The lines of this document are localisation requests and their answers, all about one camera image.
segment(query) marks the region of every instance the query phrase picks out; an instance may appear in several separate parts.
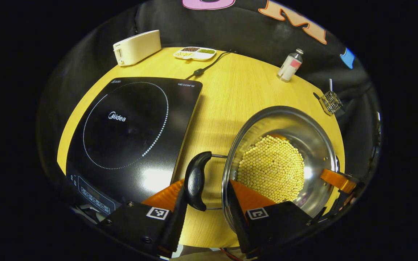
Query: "induction cooktop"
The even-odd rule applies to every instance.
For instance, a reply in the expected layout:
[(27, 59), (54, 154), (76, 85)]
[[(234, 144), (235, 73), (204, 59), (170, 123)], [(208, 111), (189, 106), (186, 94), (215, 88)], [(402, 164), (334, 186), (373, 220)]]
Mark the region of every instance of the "induction cooktop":
[(109, 215), (170, 185), (202, 83), (115, 78), (93, 99), (73, 133), (66, 176)]

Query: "dotted heating circle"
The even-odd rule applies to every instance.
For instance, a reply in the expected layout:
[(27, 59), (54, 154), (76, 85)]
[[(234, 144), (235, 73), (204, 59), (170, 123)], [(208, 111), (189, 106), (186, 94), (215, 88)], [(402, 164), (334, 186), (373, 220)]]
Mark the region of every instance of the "dotted heating circle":
[(161, 91), (162, 91), (162, 93), (164, 94), (164, 97), (165, 97), (165, 102), (166, 102), (166, 109), (167, 109), (167, 111), (165, 112), (165, 119), (164, 119), (164, 124), (162, 125), (162, 128), (161, 128), (161, 131), (159, 131), (159, 134), (157, 135), (157, 137), (156, 137), (156, 139), (154, 140), (154, 142), (151, 144), (151, 146), (148, 148), (148, 149), (146, 149), (146, 151), (143, 153), (143, 154), (141, 154), (141, 157), (144, 157), (150, 150), (151, 150), (151, 148), (156, 144), (156, 142), (157, 142), (157, 140), (159, 139), (159, 137), (161, 137), (161, 134), (162, 134), (162, 131), (164, 130), (164, 127), (165, 127), (165, 124), (166, 124), (166, 122), (167, 122), (167, 117), (169, 117), (169, 100), (167, 99), (167, 95), (165, 94), (165, 92), (164, 92), (164, 90), (161, 88), (161, 87), (159, 87), (159, 86), (157, 86), (156, 84), (153, 84), (153, 83), (149, 83), (149, 82), (134, 82), (134, 83), (129, 83), (129, 84), (124, 84), (124, 85), (122, 85), (122, 86), (120, 86), (120, 87), (118, 87), (118, 88), (116, 88), (116, 89), (114, 89), (113, 91), (111, 91), (111, 92), (109, 92), (108, 94), (106, 94), (103, 98), (101, 98), (96, 104), (95, 104), (95, 106), (93, 107), (93, 109), (91, 109), (91, 111), (90, 111), (90, 113), (88, 114), (88, 117), (86, 118), (86, 121), (85, 121), (85, 125), (83, 126), (83, 137), (82, 137), (82, 140), (83, 140), (83, 149), (85, 149), (85, 153), (86, 153), (86, 155), (88, 156), (88, 158), (91, 160), (91, 162), (93, 162), (96, 166), (98, 166), (98, 167), (102, 167), (103, 169), (106, 169), (106, 170), (119, 170), (119, 169), (123, 169), (124, 167), (128, 167), (129, 165), (132, 165), (132, 164), (134, 164), (137, 160), (139, 160), (140, 158), (138, 158), (138, 159), (136, 159), (136, 160), (134, 160), (133, 162), (131, 162), (131, 163), (129, 163), (129, 164), (127, 164), (127, 165), (125, 165), (125, 166), (123, 166), (123, 167), (103, 167), (103, 166), (101, 166), (101, 165), (99, 165), (98, 163), (96, 163), (96, 162), (94, 162), (94, 160), (90, 157), (90, 155), (88, 155), (88, 152), (86, 151), (86, 145), (85, 145), (85, 129), (86, 129), (86, 124), (87, 124), (87, 122), (88, 122), (88, 119), (90, 118), (90, 115), (91, 115), (91, 113), (94, 111), (94, 109), (96, 108), (96, 106), (104, 99), (104, 98), (106, 98), (106, 96), (108, 96), (109, 94), (111, 94), (112, 92), (114, 92), (114, 91), (116, 91), (116, 90), (118, 90), (118, 89), (120, 89), (120, 88), (122, 88), (122, 87), (124, 87), (124, 86), (127, 86), (127, 85), (130, 85), (130, 84), (139, 84), (139, 83), (144, 83), (144, 84), (151, 84), (151, 85), (154, 85), (154, 86), (156, 86), (157, 88), (159, 88)]

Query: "wooden table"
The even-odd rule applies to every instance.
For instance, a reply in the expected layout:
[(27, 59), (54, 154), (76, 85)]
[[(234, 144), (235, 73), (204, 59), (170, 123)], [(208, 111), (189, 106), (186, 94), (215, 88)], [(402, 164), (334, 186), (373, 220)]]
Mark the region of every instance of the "wooden table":
[[(194, 70), (211, 64), (222, 51), (209, 61), (182, 60), (172, 56), (179, 48), (163, 48), (134, 66), (115, 66), (88, 91), (72, 114), (69, 124), (78, 123), (94, 97), (112, 79), (117, 77), (153, 76), (185, 79)], [(335, 116), (327, 116), (320, 106), (315, 92), (322, 92), (309, 82), (293, 76), (285, 83), (277, 79), (279, 68), (271, 64), (242, 56), (226, 54), (202, 76), (191, 80), (202, 82), (201, 97), (194, 112), (186, 141), (181, 152), (174, 181), (184, 178), (186, 166), (199, 152), (211, 151), (227, 155), (235, 136), (242, 125), (256, 112), (266, 107), (287, 105), (309, 114), (325, 130), (332, 141), (335, 153), (340, 159), (341, 172), (345, 170), (345, 154), (341, 132)], [(69, 139), (64, 131), (63, 139)], [(65, 150), (60, 143), (60, 152)], [(58, 162), (65, 166), (65, 158)], [(202, 199), (208, 208), (221, 206), (221, 183), (224, 159), (212, 158), (206, 165), (206, 180)], [(338, 189), (332, 193), (327, 203), (328, 210), (338, 196)], [(226, 223), (222, 210), (205, 212), (188, 207), (180, 244), (198, 247), (239, 246), (237, 235)]]

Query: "cooking pot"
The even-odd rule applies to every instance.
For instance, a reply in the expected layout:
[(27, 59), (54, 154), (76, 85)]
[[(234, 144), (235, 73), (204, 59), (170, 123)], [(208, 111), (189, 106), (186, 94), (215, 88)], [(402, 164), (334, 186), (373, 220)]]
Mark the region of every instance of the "cooking pot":
[[(288, 106), (273, 106), (254, 114), (241, 128), (227, 156), (202, 152), (190, 161), (184, 181), (189, 205), (197, 210), (223, 209), (225, 220), (233, 231), (234, 223), (228, 204), (229, 179), (237, 179), (237, 169), (243, 153), (258, 137), (281, 135), (298, 149), (304, 159), (304, 186), (292, 202), (312, 218), (330, 198), (333, 185), (320, 179), (324, 169), (339, 171), (339, 162), (330, 139), (309, 115)], [(201, 194), (204, 189), (204, 166), (211, 157), (226, 158), (222, 179), (222, 207), (206, 208)]]

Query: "white snack tray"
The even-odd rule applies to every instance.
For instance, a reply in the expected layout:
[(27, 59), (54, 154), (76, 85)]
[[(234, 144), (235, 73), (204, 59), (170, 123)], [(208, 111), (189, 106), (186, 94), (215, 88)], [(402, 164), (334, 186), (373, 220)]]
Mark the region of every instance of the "white snack tray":
[[(198, 50), (196, 50), (196, 51), (182, 51), (185, 48), (191, 48), (191, 47), (192, 48), (198, 48)], [(201, 49), (204, 49), (204, 50), (212, 50), (212, 51), (214, 51), (214, 53), (200, 53), (200, 52), (198, 52)], [(176, 55), (177, 53), (188, 53), (190, 55), (189, 56), (179, 56), (179, 55)], [(210, 48), (196, 47), (196, 46), (187, 46), (187, 47), (184, 47), (184, 48), (176, 51), (174, 53), (174, 57), (175, 58), (179, 58), (179, 59), (184, 59), (184, 60), (193, 59), (193, 60), (196, 60), (196, 61), (206, 61), (208, 59), (211, 59), (216, 53), (217, 53), (216, 50), (210, 49)]]

